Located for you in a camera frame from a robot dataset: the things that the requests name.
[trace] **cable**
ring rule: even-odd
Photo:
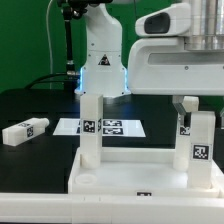
[[[33,82],[32,84],[25,87],[25,89],[31,89],[36,84],[44,84],[44,83],[65,83],[65,82],[73,82],[71,80],[61,80],[61,81],[38,81]]]
[[[65,73],[45,75],[45,76],[42,76],[40,78],[35,79],[33,82],[31,82],[30,84],[28,84],[27,86],[25,86],[25,89],[30,89],[33,86],[34,83],[37,83],[37,82],[42,81],[44,79],[50,79],[50,78],[54,78],[54,77],[58,77],[58,76],[67,76],[67,75]]]
[[[47,28],[47,38],[48,38],[48,46],[49,46],[49,54],[50,54],[50,74],[53,74],[53,70],[54,70],[52,43],[51,43],[51,35],[50,35],[50,28],[49,28],[49,15],[50,15],[51,7],[53,5],[53,1],[54,0],[50,0],[47,7],[47,13],[46,13],[46,28]]]
[[[134,1],[134,13],[135,13],[135,21],[137,21],[137,4],[136,4],[136,0],[133,0]]]

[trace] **green wall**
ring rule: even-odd
[[[50,73],[46,32],[46,11],[50,0],[1,0],[0,7],[0,92],[23,88],[34,79]],[[137,17],[167,7],[171,0],[142,0]],[[134,4],[108,5],[110,14],[124,27],[122,61],[127,66],[134,32]],[[73,21],[73,51],[77,68],[85,62],[85,21]],[[54,72],[65,71],[64,23],[56,0],[50,11]]]

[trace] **black tabletop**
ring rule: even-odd
[[[214,110],[205,102],[200,109]],[[53,136],[60,118],[79,118],[79,101],[61,90],[8,90],[0,94],[0,192],[67,193],[79,136]],[[17,147],[2,144],[1,130],[30,118],[48,118],[46,133]],[[140,120],[146,137],[103,137],[105,147],[174,148],[177,112],[169,96],[133,95],[104,105],[104,119]],[[224,133],[216,129],[214,159],[224,166]]]

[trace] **blue light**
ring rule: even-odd
[[[83,80],[83,68],[80,69],[79,87],[77,88],[78,91],[82,91],[82,89],[83,89],[82,80]]]
[[[124,81],[124,84],[125,84],[125,91],[128,91],[128,70],[125,68],[125,81]]]

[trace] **white post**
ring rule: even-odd
[[[215,114],[213,112],[192,113],[189,188],[211,188],[214,132]]]
[[[102,151],[103,96],[81,97],[80,108],[80,153],[81,166],[95,169],[100,166]]]
[[[184,97],[183,107],[187,113],[198,111],[198,106],[198,97]],[[189,166],[189,151],[191,148],[190,129],[190,125],[187,127],[181,124],[181,115],[178,114],[175,147],[176,152],[173,161],[173,168],[183,172],[186,172]]]

